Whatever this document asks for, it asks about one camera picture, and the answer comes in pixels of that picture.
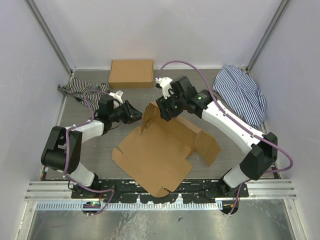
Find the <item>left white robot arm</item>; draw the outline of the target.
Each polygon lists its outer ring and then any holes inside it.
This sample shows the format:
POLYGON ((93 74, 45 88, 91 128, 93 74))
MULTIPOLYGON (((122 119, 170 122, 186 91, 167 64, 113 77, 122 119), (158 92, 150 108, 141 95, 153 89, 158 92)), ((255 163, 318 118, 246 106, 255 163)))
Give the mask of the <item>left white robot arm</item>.
POLYGON ((142 119, 143 113, 128 100, 122 101, 115 95, 103 95, 98 101, 97 115, 79 125, 54 126, 48 136, 41 155, 41 164, 61 172, 69 181, 82 188, 88 198, 95 198, 102 190, 99 177, 81 162, 82 144, 95 137, 105 135, 113 123, 132 124, 142 119))

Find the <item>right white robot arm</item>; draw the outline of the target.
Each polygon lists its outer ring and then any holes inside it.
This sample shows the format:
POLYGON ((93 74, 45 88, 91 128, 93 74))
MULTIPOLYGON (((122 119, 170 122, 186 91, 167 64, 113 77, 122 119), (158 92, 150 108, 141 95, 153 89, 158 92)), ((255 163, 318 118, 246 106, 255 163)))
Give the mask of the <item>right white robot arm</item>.
POLYGON ((160 117, 169 122, 183 111, 195 114, 198 118, 214 125, 245 154, 244 159, 224 174, 218 181, 218 190, 225 197, 232 197, 238 186, 248 180, 259 180, 278 158, 277 149, 267 144, 278 143, 273 133, 263 134, 252 129, 247 133, 249 125, 229 112, 207 89, 197 91, 186 76, 176 79, 158 77, 155 86, 161 89, 162 96, 156 100, 160 117))

